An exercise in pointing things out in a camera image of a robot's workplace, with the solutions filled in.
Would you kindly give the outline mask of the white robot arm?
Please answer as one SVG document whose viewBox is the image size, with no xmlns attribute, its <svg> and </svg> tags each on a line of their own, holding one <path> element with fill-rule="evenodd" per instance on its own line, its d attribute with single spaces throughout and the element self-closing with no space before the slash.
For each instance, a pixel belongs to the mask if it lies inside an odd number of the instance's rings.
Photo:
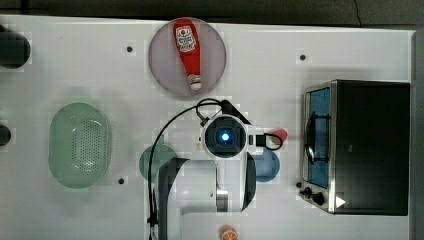
<svg viewBox="0 0 424 240">
<path fill-rule="evenodd" d="M 173 158 L 163 164 L 154 188 L 158 240 L 182 240 L 182 216 L 188 213 L 241 212 L 256 192 L 253 155 L 264 130 L 221 114 L 201 129 L 202 160 Z"/>
</svg>

